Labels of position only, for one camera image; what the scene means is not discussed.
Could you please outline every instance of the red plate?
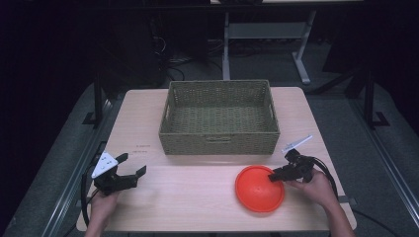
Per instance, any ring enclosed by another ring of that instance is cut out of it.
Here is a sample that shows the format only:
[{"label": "red plate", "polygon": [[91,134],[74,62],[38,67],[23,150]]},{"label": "red plate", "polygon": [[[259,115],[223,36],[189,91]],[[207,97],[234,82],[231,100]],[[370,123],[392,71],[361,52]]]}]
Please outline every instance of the red plate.
[{"label": "red plate", "polygon": [[249,166],[238,174],[235,190],[238,199],[247,208],[257,212],[277,209],[284,199],[284,184],[271,182],[268,175],[274,172],[265,166]]}]

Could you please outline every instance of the woven basket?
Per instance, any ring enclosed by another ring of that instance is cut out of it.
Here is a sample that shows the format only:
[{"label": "woven basket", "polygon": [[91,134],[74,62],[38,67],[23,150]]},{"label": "woven basket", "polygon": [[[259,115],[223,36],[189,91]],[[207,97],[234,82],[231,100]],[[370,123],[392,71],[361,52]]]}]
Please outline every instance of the woven basket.
[{"label": "woven basket", "polygon": [[272,154],[280,131],[269,82],[171,82],[159,137],[167,155]]}]

